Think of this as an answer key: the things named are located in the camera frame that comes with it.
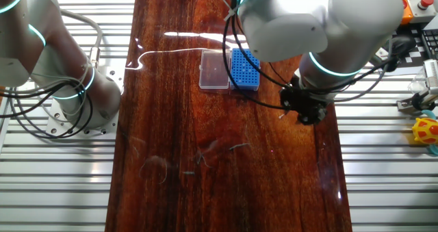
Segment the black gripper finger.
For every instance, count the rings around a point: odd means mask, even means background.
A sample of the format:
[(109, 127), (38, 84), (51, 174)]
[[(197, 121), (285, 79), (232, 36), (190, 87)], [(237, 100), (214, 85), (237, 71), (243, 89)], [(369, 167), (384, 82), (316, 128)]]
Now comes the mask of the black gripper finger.
[(300, 112), (298, 114), (298, 122), (303, 125), (317, 125), (326, 116), (325, 109), (311, 110), (307, 112)]
[(282, 88), (279, 91), (279, 96), (280, 96), (280, 102), (281, 105), (283, 106), (284, 110), (291, 110), (291, 105), (290, 105), (290, 101), (289, 101), (289, 96), (290, 96), (290, 91), (286, 88)]

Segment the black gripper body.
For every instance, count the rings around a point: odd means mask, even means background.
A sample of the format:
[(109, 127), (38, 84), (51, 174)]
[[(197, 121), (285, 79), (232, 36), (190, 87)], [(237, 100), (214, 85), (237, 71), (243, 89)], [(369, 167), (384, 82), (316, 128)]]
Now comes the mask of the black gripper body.
[(287, 101), (285, 105), (287, 111), (303, 112), (310, 109), (327, 111), (328, 103), (313, 98), (311, 93), (304, 89), (290, 86), (285, 91), (287, 93), (285, 99)]

